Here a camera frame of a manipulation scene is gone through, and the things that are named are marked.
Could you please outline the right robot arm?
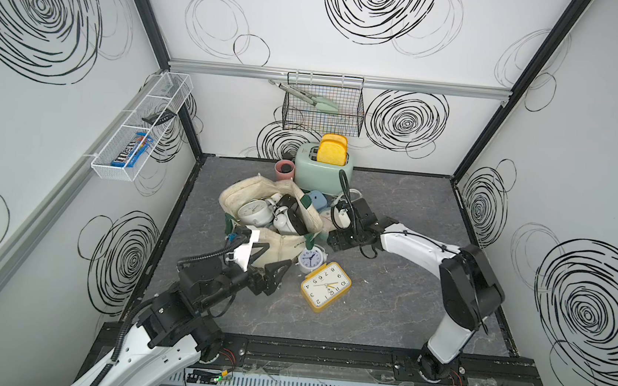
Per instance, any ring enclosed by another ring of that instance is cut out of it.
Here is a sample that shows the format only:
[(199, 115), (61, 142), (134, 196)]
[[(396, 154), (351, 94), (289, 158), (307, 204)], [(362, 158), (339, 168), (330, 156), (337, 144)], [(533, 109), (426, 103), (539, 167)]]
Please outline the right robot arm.
[(342, 199), (329, 208), (335, 229), (327, 245), (338, 252), (370, 246), (374, 254), (396, 254), (436, 277), (445, 315), (420, 350), (421, 377), (438, 383), (451, 376), (463, 348), (505, 301), (490, 261), (474, 244), (447, 244), (417, 233), (391, 217), (380, 219), (364, 198)]

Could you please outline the yellow rectangular clock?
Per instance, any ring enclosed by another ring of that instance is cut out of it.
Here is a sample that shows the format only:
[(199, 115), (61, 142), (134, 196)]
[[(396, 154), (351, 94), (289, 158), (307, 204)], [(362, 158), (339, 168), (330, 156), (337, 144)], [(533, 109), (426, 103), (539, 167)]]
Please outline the yellow rectangular clock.
[(330, 262), (304, 278), (300, 285), (301, 296), (313, 312), (322, 313), (349, 292), (352, 284), (339, 263)]

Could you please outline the white twin bell clock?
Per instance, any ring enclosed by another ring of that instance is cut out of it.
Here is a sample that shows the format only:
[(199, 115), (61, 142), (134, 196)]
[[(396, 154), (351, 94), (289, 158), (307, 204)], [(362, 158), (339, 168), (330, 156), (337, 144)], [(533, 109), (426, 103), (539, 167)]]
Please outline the white twin bell clock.
[(298, 234), (298, 231), (294, 227), (293, 216), (294, 212), (292, 209), (289, 209), (287, 207), (281, 207), (280, 209), (277, 209), (274, 215), (273, 227), (281, 235), (296, 236)]

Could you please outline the black twin bell clock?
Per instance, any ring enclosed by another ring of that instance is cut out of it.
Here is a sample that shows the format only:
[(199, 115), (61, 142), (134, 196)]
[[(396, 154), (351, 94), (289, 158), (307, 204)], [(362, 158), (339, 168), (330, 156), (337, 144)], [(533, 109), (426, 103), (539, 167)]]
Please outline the black twin bell clock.
[(307, 231), (306, 224), (304, 223), (304, 221), (302, 220), (302, 217), (298, 213), (298, 204), (299, 203), (295, 197), (285, 194), (278, 201), (276, 210), (280, 209), (281, 207), (287, 207), (289, 209), (292, 209), (294, 212), (293, 224), (296, 230), (298, 231), (297, 236), (303, 236), (303, 235), (306, 235), (308, 231)]

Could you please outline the cream canvas tote bag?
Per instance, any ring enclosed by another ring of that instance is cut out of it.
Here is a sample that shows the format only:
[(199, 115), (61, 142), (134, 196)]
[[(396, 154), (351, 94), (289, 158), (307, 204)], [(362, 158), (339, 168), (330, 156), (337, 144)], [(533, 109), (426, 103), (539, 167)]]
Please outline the cream canvas tote bag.
[[(297, 201), (294, 213), (297, 223), (305, 226), (303, 235), (288, 229), (286, 217), (279, 214), (278, 202), (284, 196)], [(257, 228), (258, 242), (270, 246), (257, 260), (250, 262), (252, 267), (296, 259), (307, 248), (307, 237), (317, 236), (324, 228), (318, 210), (292, 180), (273, 182), (259, 174), (225, 189), (219, 196), (219, 203), (225, 214), (239, 225)]]

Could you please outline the silver twin bell clock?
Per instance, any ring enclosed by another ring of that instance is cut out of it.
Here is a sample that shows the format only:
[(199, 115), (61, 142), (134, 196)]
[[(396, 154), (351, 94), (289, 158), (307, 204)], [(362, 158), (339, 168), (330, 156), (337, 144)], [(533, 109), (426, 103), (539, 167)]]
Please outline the silver twin bell clock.
[(267, 227), (273, 222), (275, 215), (272, 204), (265, 200), (254, 199), (238, 209), (238, 220), (248, 226)]

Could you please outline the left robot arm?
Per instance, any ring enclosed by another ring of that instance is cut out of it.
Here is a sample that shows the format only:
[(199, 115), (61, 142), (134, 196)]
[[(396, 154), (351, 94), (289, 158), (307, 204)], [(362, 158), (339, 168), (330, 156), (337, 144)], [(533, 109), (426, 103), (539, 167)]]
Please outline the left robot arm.
[(215, 360), (224, 333), (212, 307), (231, 302), (243, 289), (272, 295), (294, 264), (287, 259), (252, 267), (237, 249), (256, 258), (268, 245), (237, 236), (214, 252), (178, 260), (178, 281), (134, 308), (110, 353), (70, 386), (160, 386), (200, 361)]

